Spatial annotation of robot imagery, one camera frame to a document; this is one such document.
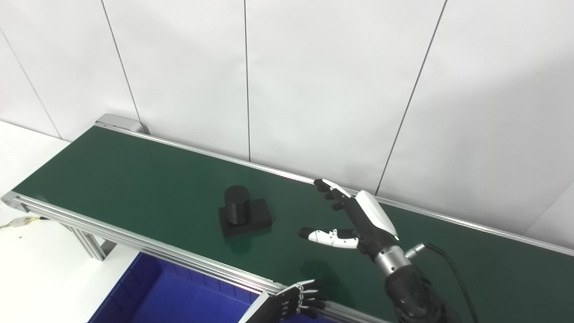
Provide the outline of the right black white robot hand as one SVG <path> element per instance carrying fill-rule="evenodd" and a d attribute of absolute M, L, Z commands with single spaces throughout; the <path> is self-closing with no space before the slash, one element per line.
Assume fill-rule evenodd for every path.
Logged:
<path fill-rule="evenodd" d="M 302 227 L 299 237 L 333 248 L 357 249 L 371 260 L 375 260 L 390 247 L 398 245 L 398 235 L 393 223 L 372 194 L 361 190 L 353 196 L 326 179 L 316 179 L 314 185 L 319 192 L 324 193 L 326 200 L 335 201 L 332 209 L 343 210 L 354 228 L 332 229 L 326 232 Z"/>

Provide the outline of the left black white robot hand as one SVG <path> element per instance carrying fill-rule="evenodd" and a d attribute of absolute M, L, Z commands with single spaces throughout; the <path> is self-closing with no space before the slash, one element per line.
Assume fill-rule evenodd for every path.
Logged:
<path fill-rule="evenodd" d="M 317 319 L 317 311 L 325 309 L 326 301 L 326 294 L 317 280 L 299 281 L 274 295 L 261 292 L 239 322 L 281 323 L 299 314 Z"/>

